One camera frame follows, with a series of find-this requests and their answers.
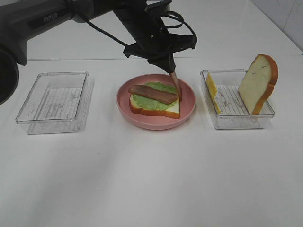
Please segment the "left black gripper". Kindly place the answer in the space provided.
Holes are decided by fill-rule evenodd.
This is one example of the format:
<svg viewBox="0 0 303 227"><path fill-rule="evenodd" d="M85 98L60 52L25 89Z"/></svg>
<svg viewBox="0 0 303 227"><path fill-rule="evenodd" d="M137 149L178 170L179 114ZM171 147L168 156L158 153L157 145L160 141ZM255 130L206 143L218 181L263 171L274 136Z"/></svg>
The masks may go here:
<svg viewBox="0 0 303 227"><path fill-rule="evenodd" d="M149 64L171 73L175 72L176 67L173 54L188 48L195 49L197 36L177 12L167 11L158 14L146 12L145 8L135 10L132 7L125 7L114 10L114 14L135 40L134 44L125 46L126 57L132 55L145 58ZM179 28L183 25L190 30L191 35L169 32L170 28Z"/></svg>

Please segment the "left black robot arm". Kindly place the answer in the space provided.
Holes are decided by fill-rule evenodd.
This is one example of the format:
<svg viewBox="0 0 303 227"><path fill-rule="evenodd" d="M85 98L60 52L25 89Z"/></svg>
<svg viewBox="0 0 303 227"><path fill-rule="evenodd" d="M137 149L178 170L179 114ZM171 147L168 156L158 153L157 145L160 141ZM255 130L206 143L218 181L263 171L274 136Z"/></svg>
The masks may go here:
<svg viewBox="0 0 303 227"><path fill-rule="evenodd" d="M176 20L178 27L186 24L169 6L168 0L153 4L144 0L29 0L1 6L0 101L6 102L18 86L18 65L27 63L29 39L67 20L91 24L92 19L110 11L135 40L125 44L126 57L141 57L167 73L174 73L174 53L194 49L197 36L169 32L171 26L164 24L163 17Z"/></svg>

